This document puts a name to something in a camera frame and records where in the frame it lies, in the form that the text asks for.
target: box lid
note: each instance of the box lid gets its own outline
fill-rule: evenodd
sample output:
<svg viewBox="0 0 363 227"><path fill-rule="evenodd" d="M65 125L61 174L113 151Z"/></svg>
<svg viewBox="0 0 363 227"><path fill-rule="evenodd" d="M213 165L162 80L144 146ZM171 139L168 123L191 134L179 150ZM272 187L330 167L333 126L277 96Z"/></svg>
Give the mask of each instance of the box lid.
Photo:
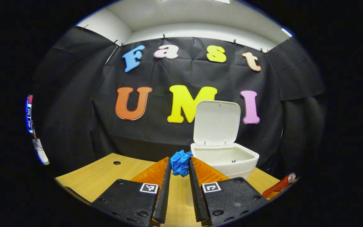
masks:
<svg viewBox="0 0 363 227"><path fill-rule="evenodd" d="M193 139L200 146L225 146L235 142L240 106L234 102L203 100L198 103Z"/></svg>

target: white wall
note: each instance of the white wall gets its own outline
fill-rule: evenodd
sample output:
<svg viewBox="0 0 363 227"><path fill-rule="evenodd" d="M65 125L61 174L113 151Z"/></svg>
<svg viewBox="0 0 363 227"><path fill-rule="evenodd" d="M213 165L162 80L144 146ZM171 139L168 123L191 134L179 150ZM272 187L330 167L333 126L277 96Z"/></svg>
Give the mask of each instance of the white wall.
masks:
<svg viewBox="0 0 363 227"><path fill-rule="evenodd" d="M122 20L107 9L97 11L77 24L80 27L85 27L86 25L88 26L85 29L94 31L113 42L118 40L116 42L118 45L125 43L132 33Z"/></svg>
<svg viewBox="0 0 363 227"><path fill-rule="evenodd" d="M257 50L262 48L264 52L267 51L267 49L271 50L273 47L277 46L277 43L244 30L203 23L178 23L150 27L133 32L125 43L163 38L163 34L165 37L202 37L229 42L233 42L233 40L236 39L236 43L238 44L249 46Z"/></svg>

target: ceiling light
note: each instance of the ceiling light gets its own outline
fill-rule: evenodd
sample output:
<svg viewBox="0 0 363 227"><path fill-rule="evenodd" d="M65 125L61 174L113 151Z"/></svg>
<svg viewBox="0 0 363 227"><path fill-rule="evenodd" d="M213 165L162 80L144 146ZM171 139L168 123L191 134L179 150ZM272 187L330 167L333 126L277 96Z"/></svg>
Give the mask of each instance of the ceiling light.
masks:
<svg viewBox="0 0 363 227"><path fill-rule="evenodd" d="M281 29L283 32L285 32L287 35L289 35L289 37L292 37L291 33L289 33L287 30L285 29Z"/></svg>

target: pink letter i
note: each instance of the pink letter i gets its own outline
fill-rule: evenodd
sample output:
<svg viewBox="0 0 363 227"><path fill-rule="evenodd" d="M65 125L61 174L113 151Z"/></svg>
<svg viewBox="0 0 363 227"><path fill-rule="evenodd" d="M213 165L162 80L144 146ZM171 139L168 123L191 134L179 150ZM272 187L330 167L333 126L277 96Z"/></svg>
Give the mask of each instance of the pink letter i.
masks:
<svg viewBox="0 0 363 227"><path fill-rule="evenodd" d="M245 99L246 116L243 118L245 124L257 124L260 118L257 116L256 96L257 93L252 90L243 90L240 94Z"/></svg>

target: ceiling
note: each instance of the ceiling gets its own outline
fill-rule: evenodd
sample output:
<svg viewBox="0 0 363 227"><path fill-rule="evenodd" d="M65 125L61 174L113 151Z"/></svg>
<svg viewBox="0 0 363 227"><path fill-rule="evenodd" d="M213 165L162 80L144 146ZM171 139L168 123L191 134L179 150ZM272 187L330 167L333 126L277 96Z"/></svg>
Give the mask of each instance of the ceiling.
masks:
<svg viewBox="0 0 363 227"><path fill-rule="evenodd" d="M288 37L280 25L239 0L229 5L213 0L121 0L106 9L133 32L174 23L209 23L245 30L277 44Z"/></svg>

